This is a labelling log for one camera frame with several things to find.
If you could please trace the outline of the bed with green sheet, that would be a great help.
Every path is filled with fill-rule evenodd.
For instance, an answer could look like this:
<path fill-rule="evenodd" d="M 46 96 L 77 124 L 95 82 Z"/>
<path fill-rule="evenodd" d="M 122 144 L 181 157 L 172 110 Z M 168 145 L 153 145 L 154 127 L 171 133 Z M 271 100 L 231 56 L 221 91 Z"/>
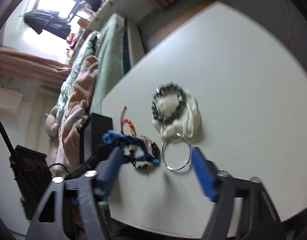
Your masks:
<path fill-rule="evenodd" d="M 98 74 L 91 105 L 87 110 L 88 116 L 92 113 L 101 114 L 104 98 L 133 67 L 129 61 L 123 61 L 129 58 L 129 45 L 124 42 L 124 38 L 128 36 L 128 21 L 119 14 L 113 14 L 99 32 L 103 39 L 100 41 L 99 50 L 96 51 L 95 55 L 99 61 Z M 68 168 L 55 173 L 53 167 L 57 166 L 57 163 L 52 165 L 51 173 L 53 176 L 64 176 L 66 174 Z"/>

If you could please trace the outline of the floral window seat cushion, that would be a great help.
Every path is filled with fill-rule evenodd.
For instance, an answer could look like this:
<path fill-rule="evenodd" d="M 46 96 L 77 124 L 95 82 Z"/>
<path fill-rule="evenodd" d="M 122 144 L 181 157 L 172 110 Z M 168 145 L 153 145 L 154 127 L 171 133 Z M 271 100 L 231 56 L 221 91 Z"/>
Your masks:
<path fill-rule="evenodd" d="M 89 34 L 95 30 L 100 30 L 110 15 L 110 9 L 119 0 L 102 0 L 100 8 L 94 12 L 88 19 L 83 19 L 83 26 L 78 31 L 77 40 L 73 46 L 73 51 L 68 55 L 68 62 L 73 63 L 77 57 L 78 51 L 85 42 Z"/>

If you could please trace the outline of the light green quilt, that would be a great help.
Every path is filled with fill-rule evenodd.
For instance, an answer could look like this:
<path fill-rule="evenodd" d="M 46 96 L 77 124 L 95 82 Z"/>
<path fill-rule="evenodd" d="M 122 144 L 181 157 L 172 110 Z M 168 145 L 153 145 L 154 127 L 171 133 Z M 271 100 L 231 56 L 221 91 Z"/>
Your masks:
<path fill-rule="evenodd" d="M 78 74 L 81 71 L 83 61 L 90 55 L 96 55 L 96 51 L 99 50 L 99 44 L 102 39 L 103 36 L 99 31 L 93 31 L 80 47 L 73 61 L 71 72 L 61 86 L 60 95 L 56 104 L 58 108 L 56 114 L 58 124 L 61 123 L 62 117 L 64 116 L 65 109 L 67 107 L 67 101 L 70 97 L 74 81 L 77 79 Z"/>

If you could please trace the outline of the pink fleece blanket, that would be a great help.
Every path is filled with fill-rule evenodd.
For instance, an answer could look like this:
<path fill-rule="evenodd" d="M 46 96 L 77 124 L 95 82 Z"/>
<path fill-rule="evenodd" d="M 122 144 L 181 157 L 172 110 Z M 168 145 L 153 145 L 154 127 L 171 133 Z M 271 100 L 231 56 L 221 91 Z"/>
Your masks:
<path fill-rule="evenodd" d="M 99 61 L 95 56 L 87 56 L 70 89 L 57 136 L 53 139 L 51 163 L 57 163 L 57 166 L 53 167 L 55 173 L 65 168 L 72 171 L 79 165 L 79 132 L 89 118 L 87 110 L 94 93 L 98 64 Z"/>

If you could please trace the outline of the orange cup on sill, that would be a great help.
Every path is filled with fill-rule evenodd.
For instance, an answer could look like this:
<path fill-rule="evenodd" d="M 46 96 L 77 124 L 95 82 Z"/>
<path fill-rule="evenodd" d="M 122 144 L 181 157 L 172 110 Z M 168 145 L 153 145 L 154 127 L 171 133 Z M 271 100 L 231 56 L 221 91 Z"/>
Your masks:
<path fill-rule="evenodd" d="M 77 24 L 81 27 L 81 28 L 83 28 L 83 29 L 87 29 L 88 28 L 88 26 L 89 26 L 89 21 L 88 20 L 84 20 L 84 19 L 79 19 L 78 21 L 77 21 Z"/>

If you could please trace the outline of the pink towel on wall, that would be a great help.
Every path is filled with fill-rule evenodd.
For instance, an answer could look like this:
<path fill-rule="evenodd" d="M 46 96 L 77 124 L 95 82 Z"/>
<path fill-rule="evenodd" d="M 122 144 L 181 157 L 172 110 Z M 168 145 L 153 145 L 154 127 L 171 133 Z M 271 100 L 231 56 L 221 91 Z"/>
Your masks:
<path fill-rule="evenodd" d="M 0 87 L 0 112 L 17 114 L 24 97 L 22 93 Z"/>

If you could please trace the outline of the beige plush toy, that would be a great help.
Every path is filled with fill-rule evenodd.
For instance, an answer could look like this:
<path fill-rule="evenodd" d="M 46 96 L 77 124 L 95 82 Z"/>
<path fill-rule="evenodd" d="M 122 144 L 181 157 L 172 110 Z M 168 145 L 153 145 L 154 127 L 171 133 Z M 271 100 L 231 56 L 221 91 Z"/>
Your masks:
<path fill-rule="evenodd" d="M 57 122 L 57 112 L 58 106 L 54 106 L 49 114 L 45 114 L 45 130 L 51 138 L 58 135 L 59 125 Z"/>

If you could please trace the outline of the dark hanging clothes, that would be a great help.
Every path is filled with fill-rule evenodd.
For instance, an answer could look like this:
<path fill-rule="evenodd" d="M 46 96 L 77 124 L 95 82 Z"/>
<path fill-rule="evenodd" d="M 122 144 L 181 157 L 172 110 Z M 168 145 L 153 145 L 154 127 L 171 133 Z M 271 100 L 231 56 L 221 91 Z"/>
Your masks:
<path fill-rule="evenodd" d="M 38 35 L 45 30 L 65 40 L 71 33 L 71 26 L 65 18 L 59 16 L 58 11 L 35 9 L 25 13 L 23 21 Z"/>

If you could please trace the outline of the pink curtain left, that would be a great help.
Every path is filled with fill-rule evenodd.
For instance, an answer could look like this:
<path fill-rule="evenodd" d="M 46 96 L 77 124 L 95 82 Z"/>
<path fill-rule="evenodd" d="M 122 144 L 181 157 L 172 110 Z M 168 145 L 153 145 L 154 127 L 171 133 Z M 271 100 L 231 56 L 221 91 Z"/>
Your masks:
<path fill-rule="evenodd" d="M 44 86 L 60 88 L 71 69 L 71 64 L 62 64 L 13 48 L 0 47 L 0 75 L 35 80 Z"/>

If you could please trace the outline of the black jewelry box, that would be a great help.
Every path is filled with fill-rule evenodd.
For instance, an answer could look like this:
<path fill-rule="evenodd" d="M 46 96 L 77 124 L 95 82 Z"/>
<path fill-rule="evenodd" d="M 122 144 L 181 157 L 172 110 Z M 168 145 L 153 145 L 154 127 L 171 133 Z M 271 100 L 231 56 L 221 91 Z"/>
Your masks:
<path fill-rule="evenodd" d="M 113 129 L 112 118 L 96 113 L 89 116 L 80 132 L 79 165 L 66 180 L 79 178 L 108 158 L 110 149 L 105 146 L 102 137 L 110 129 Z"/>

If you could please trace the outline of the white organza pouch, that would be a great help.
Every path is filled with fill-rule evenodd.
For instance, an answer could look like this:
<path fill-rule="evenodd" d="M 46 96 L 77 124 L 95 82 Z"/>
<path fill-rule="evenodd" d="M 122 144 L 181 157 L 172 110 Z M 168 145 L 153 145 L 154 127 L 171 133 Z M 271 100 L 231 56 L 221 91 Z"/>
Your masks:
<path fill-rule="evenodd" d="M 201 115 L 196 98 L 186 89 L 183 92 L 185 102 L 179 117 L 167 124 L 152 119 L 153 126 L 162 140 L 172 138 L 177 133 L 189 140 L 197 140 L 199 138 Z"/>

